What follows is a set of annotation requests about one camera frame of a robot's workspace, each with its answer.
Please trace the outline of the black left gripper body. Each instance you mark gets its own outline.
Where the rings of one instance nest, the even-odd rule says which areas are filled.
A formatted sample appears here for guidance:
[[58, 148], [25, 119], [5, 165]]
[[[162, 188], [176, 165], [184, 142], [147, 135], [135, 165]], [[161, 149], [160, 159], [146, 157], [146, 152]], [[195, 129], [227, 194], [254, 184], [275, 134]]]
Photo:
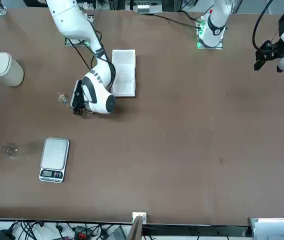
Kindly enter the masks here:
[[271, 61], [281, 57], [277, 44], [273, 44], [270, 40], [266, 40], [256, 50], [257, 61]]

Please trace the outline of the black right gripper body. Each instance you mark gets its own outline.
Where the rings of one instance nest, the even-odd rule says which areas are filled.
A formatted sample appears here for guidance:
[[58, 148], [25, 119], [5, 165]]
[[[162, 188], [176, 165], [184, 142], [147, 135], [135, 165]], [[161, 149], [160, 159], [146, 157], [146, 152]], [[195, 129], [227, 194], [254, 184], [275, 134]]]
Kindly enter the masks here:
[[85, 108], [85, 100], [82, 89], [82, 80], [77, 80], [72, 92], [70, 107], [74, 111], [82, 111]]

